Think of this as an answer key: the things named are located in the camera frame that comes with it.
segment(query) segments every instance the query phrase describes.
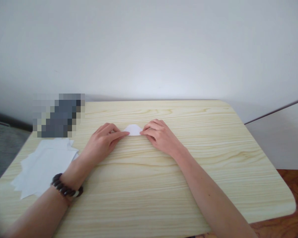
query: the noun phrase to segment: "finger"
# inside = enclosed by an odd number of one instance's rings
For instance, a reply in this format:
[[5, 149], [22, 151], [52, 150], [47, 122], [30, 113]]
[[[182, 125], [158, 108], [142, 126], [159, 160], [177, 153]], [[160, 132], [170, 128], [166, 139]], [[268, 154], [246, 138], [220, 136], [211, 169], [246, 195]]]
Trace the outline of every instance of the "finger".
[[113, 123], [104, 127], [101, 131], [99, 131], [102, 135], [108, 135], [111, 131], [120, 132], [117, 126]]
[[152, 137], [152, 136], [149, 136], [149, 135], [146, 135], [146, 137], [148, 138], [148, 140], [151, 142], [151, 144], [156, 147], [157, 145], [157, 142], [156, 140]]
[[97, 131], [95, 131], [95, 133], [97, 133], [97, 132], [99, 132], [99, 131], [101, 131], [102, 129], [104, 129], [106, 126], [108, 126], [110, 123], [105, 123], [104, 125], [102, 125], [102, 126], [100, 126], [98, 129], [97, 129]]
[[115, 149], [115, 147], [116, 147], [116, 145], [118, 144], [118, 142], [119, 142], [121, 139], [125, 138], [125, 137], [126, 137], [126, 136], [122, 136], [122, 137], [119, 137], [119, 138], [113, 140], [113, 141], [110, 143], [110, 145], [109, 145], [109, 151], [112, 152], [112, 151]]
[[162, 122], [162, 124], [164, 124], [166, 127], [168, 127], [167, 124], [163, 120], [160, 120], [160, 121]]
[[158, 120], [158, 119], [153, 119], [152, 121], [155, 122], [155, 123], [157, 123], [160, 126], [163, 126], [163, 123], [160, 120]]
[[152, 129], [155, 129], [155, 130], [161, 130], [162, 126], [160, 126], [157, 123], [151, 121], [147, 125], [145, 125], [145, 127], [143, 128], [143, 131], [147, 130], [148, 128], [152, 128]]
[[115, 139], [118, 139], [119, 137], [127, 136], [129, 135], [129, 132], [113, 132], [110, 135], [107, 136], [109, 141], [114, 141]]
[[157, 135], [158, 135], [157, 133], [158, 133], [158, 132], [157, 132], [156, 130], [151, 129], [151, 128], [149, 128], [149, 129], [147, 129], [147, 130], [145, 130], [145, 131], [141, 131], [141, 132], [140, 132], [141, 135], [149, 135], [149, 136], [152, 136], [152, 137], [154, 137], [154, 138], [157, 137]]

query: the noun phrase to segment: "right hand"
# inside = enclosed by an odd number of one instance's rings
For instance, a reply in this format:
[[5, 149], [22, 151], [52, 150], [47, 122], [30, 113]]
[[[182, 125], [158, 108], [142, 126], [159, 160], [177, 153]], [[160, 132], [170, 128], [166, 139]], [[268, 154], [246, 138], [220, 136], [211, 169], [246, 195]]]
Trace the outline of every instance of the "right hand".
[[154, 119], [150, 121], [140, 134], [145, 135], [156, 149], [165, 152], [171, 157], [185, 150], [184, 145], [163, 120]]

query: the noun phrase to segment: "white paper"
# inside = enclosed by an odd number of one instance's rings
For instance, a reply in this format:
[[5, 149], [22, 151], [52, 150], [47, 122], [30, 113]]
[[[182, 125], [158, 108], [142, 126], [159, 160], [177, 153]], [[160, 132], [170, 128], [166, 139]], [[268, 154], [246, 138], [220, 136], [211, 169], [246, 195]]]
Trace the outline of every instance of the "white paper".
[[21, 199], [35, 194], [41, 196], [50, 186], [54, 175], [63, 173], [78, 157], [73, 140], [55, 138], [42, 140], [36, 150], [21, 161], [22, 171], [11, 182]]
[[127, 126], [123, 131], [129, 132], [129, 136], [140, 136], [140, 132], [142, 131], [142, 129], [136, 124], [131, 124]]

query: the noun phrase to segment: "hand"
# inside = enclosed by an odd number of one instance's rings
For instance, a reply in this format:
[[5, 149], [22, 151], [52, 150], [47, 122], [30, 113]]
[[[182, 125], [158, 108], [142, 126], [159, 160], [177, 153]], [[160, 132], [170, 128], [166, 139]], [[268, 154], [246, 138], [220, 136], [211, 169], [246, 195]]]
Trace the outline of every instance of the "hand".
[[121, 132], [114, 124], [105, 123], [90, 137], [79, 159], [87, 162], [89, 165], [96, 166], [128, 134], [129, 132]]
[[163, 120], [154, 119], [140, 132], [145, 135], [152, 145], [174, 158], [177, 153], [185, 150], [184, 145], [172, 133]]

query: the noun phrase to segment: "white wall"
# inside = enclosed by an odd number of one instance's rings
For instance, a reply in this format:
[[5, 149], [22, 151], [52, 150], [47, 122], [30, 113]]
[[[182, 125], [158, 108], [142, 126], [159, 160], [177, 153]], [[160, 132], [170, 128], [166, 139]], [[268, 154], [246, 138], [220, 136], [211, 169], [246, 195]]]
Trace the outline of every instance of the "white wall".
[[32, 93], [221, 99], [244, 123], [298, 100], [298, 0], [0, 0], [0, 112]]
[[276, 169], [298, 170], [298, 103], [246, 127]]

